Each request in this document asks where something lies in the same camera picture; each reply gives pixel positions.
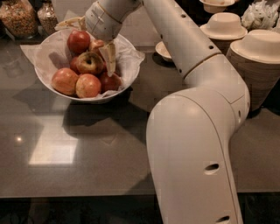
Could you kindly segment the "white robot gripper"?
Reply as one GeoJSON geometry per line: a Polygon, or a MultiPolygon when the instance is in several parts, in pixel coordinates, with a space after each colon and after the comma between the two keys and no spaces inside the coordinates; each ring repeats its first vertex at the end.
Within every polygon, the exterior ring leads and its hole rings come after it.
{"type": "Polygon", "coordinates": [[[72,17],[55,25],[56,31],[64,29],[87,30],[96,39],[110,41],[100,48],[102,57],[107,66],[108,76],[111,77],[116,70],[115,39],[122,28],[122,24],[113,19],[99,4],[94,2],[86,11],[85,17],[72,17]]]}

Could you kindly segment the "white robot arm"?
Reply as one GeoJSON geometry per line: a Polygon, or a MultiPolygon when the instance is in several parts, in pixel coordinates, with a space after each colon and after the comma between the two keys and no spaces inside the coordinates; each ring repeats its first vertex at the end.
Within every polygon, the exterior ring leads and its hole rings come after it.
{"type": "Polygon", "coordinates": [[[164,224],[243,224],[229,158],[249,112],[249,90],[219,48],[175,0],[97,0],[77,24],[110,41],[144,7],[188,88],[150,112],[146,144],[164,224]]]}

